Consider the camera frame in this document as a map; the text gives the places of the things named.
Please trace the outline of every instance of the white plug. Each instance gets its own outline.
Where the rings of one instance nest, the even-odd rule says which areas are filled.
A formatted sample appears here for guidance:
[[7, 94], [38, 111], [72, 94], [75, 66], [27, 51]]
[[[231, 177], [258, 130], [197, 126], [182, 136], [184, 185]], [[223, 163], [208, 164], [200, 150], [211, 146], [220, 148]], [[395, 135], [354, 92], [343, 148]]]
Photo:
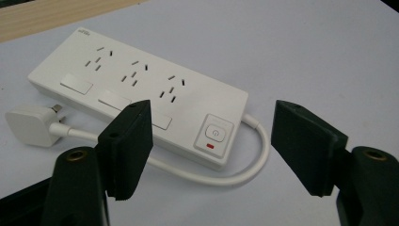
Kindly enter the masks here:
[[51, 147], [60, 136], [50, 133], [50, 127], [59, 123], [56, 112], [62, 107], [52, 108], [20, 105], [6, 113], [6, 121], [14, 136], [22, 143], [41, 147]]

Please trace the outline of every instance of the white power cord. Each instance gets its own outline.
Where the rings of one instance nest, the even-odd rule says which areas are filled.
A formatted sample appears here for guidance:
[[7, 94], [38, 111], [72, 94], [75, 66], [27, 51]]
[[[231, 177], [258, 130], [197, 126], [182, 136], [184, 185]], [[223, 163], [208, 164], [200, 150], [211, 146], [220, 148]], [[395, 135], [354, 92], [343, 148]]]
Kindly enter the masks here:
[[[88, 139], [93, 142], [98, 142], [98, 135], [86, 131], [72, 129], [68, 125], [59, 123], [58, 119], [56, 118], [56, 112], [54, 112], [52, 109], [50, 110], [48, 109], [50, 108], [37, 107], [37, 106], [20, 106], [17, 109], [8, 112], [6, 114], [6, 119], [14, 135], [20, 141], [27, 144], [49, 147], [53, 145], [53, 143], [56, 142], [56, 140], [59, 139], [60, 137], [79, 137], [82, 139]], [[41, 136], [55, 137], [55, 138], [53, 138], [50, 143], [48, 142], [43, 143], [42, 140], [38, 143], [34, 139], [34, 137], [32, 137], [31, 134], [28, 134], [30, 132], [26, 131], [27, 128], [25, 126], [21, 127], [20, 121], [24, 121], [24, 123], [29, 121], [29, 123], [31, 124], [30, 129], [33, 129], [32, 133], [37, 133], [37, 131], [40, 130]], [[193, 172], [188, 172], [183, 169], [178, 169], [153, 157], [149, 157], [147, 163], [149, 163], [154, 167], [157, 167], [158, 169], [167, 171], [173, 175], [184, 178], [188, 181], [208, 186], [235, 186], [247, 182], [250, 179], [252, 179], [264, 166], [267, 157], [269, 155], [270, 140], [266, 130], [259, 124], [257, 120], [255, 120], [249, 114], [244, 115], [242, 122], [246, 123], [253, 129], [256, 129], [256, 131], [261, 136], [263, 147], [258, 160], [249, 169], [246, 169], [245, 171], [240, 172], [239, 174], [235, 174], [233, 176], [228, 176], [228, 177], [204, 176]]]

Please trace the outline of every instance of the electrical outlet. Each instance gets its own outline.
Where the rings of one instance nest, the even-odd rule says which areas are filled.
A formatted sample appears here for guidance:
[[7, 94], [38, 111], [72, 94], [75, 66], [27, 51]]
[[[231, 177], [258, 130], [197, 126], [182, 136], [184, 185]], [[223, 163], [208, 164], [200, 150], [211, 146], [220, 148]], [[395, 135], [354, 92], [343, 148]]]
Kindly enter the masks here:
[[227, 163], [247, 93], [85, 28], [28, 76], [42, 93], [112, 121], [151, 100], [154, 143], [215, 170]]

